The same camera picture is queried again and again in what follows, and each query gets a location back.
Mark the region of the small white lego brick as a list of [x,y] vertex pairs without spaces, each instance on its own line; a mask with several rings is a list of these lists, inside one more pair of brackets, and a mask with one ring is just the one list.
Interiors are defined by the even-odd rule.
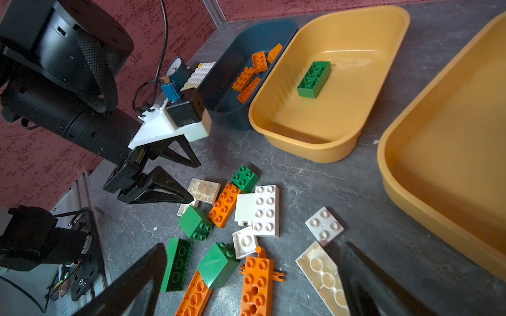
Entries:
[[199,206],[199,201],[198,200],[193,200],[191,203],[189,204],[180,204],[179,206],[179,210],[177,212],[177,216],[178,217],[182,217],[184,215],[184,213],[186,212],[186,210],[192,206],[192,207],[198,207]]

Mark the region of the orange small lego brick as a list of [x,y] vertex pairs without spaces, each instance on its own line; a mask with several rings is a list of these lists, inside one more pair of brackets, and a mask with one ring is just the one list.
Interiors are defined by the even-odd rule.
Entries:
[[278,43],[278,45],[276,45],[273,49],[271,49],[269,54],[267,55],[268,62],[274,64],[274,61],[276,60],[282,49],[283,46],[281,43]]

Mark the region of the orange 2x4 lego brick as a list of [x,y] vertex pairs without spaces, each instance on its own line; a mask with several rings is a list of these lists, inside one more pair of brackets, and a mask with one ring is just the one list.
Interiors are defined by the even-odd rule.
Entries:
[[253,67],[245,67],[244,71],[241,72],[240,76],[233,83],[233,90],[242,92],[254,78],[255,73]]

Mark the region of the beige calculator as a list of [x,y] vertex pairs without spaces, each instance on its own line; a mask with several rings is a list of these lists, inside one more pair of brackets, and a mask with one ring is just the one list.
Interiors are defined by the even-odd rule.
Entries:
[[216,62],[200,63],[196,67],[195,71],[191,74],[191,76],[187,80],[187,82],[184,84],[184,86],[181,88],[181,90],[185,91],[185,90],[199,87],[199,85],[205,79],[207,74],[212,70],[212,68],[215,64],[216,64]]

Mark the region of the yellow container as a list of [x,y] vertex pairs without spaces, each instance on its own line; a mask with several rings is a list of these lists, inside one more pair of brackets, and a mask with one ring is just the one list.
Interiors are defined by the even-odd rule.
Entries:
[[505,15],[493,18],[383,133],[390,199],[505,278]]
[[405,9],[386,5],[305,24],[251,103],[254,130],[271,145],[318,163],[348,156],[410,22]]

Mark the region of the small green lego brick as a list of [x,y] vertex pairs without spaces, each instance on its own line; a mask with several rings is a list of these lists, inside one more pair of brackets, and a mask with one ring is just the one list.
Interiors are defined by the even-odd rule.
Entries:
[[259,177],[245,165],[242,165],[232,178],[233,184],[245,194],[251,193]]

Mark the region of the green lego cube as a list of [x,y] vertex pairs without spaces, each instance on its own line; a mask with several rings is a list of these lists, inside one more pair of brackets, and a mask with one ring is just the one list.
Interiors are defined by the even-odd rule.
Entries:
[[179,219],[179,226],[189,238],[204,241],[215,225],[203,210],[189,206]]
[[199,271],[209,289],[222,288],[239,266],[232,245],[223,242],[215,243],[199,263]]

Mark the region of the right yellow container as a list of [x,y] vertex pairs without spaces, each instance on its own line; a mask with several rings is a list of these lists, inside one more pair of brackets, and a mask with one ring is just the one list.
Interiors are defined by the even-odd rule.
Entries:
[[493,18],[383,133],[390,199],[505,278],[505,15]]

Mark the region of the cream lego brick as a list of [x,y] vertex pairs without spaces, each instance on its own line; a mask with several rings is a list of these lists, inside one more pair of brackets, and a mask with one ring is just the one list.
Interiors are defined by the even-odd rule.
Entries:
[[221,185],[216,182],[192,179],[188,187],[188,191],[192,194],[195,200],[213,205],[220,193],[220,188]]

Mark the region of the cream 2x4 lego plate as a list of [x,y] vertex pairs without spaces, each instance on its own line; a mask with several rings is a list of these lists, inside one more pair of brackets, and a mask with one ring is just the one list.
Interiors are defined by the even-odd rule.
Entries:
[[296,264],[332,315],[350,315],[337,265],[318,242],[313,242]]

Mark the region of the orange long lego beam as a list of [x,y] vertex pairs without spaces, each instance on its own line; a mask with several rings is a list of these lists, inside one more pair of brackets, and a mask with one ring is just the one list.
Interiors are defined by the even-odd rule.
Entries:
[[257,257],[248,256],[239,273],[244,275],[240,316],[271,315],[273,282],[285,282],[285,274],[274,271],[275,261],[268,259],[266,250],[256,247]]

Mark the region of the green 2x4 lego brick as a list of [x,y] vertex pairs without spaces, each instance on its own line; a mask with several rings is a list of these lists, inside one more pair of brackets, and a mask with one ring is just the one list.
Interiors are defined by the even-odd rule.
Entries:
[[316,99],[332,70],[329,61],[315,61],[304,75],[297,92],[300,97]]

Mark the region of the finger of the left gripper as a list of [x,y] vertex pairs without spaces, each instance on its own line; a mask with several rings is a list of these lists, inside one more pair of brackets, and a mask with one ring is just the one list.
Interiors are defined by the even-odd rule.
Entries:
[[162,167],[155,167],[149,174],[142,173],[127,189],[117,196],[126,204],[173,203],[189,204],[194,197]]
[[198,168],[201,166],[195,152],[184,135],[160,140],[147,145],[148,156],[151,160],[159,157],[187,167]]

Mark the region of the orange 2x4 lego bottom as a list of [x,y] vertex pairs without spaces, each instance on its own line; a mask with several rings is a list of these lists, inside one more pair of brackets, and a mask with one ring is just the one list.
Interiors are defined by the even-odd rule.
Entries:
[[207,287],[199,271],[196,270],[175,315],[201,316],[212,291]]

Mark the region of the orange upright lego brick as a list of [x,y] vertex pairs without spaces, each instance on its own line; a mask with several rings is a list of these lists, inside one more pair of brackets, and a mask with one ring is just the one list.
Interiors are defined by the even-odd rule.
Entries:
[[220,197],[217,199],[208,218],[217,227],[223,229],[237,205],[237,196],[242,190],[232,183],[227,183]]

